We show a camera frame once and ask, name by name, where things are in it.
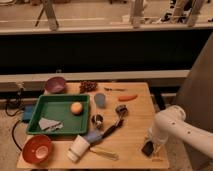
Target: black handle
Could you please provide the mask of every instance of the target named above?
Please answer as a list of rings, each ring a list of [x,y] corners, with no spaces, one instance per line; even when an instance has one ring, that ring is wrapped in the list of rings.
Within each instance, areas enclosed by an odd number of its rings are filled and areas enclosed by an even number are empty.
[[[102,135],[102,138],[106,138],[108,137],[111,133],[113,133],[116,130],[116,126],[112,125],[111,127],[109,127],[104,134]]]

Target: black panel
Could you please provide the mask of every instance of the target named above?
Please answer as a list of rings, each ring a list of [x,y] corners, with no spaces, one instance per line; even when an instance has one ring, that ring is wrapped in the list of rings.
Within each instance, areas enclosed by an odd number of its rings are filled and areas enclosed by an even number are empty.
[[[211,32],[0,36],[0,74],[190,69]]]

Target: orange ball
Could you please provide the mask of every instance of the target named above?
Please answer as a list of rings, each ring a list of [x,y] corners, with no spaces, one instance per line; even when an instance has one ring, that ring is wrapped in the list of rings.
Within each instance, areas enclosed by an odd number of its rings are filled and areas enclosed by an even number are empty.
[[[83,110],[83,106],[80,102],[74,102],[71,104],[70,110],[74,115],[79,115]]]

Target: white cup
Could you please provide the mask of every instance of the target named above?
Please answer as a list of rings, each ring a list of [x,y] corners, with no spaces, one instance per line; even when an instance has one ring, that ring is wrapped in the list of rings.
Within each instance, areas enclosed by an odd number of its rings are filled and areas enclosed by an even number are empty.
[[[67,152],[67,156],[73,161],[77,162],[78,159],[84,154],[84,152],[89,148],[90,143],[88,143],[82,136],[78,135],[74,140],[73,144]]]

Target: red bowl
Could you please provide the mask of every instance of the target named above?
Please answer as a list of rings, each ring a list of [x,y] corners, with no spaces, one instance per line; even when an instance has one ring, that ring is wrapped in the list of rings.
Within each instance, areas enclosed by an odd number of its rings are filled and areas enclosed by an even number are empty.
[[[23,159],[31,164],[45,161],[52,152],[52,141],[46,135],[35,135],[24,145]]]
[[[44,88],[49,93],[60,93],[66,88],[66,80],[63,77],[52,77],[46,81]]]

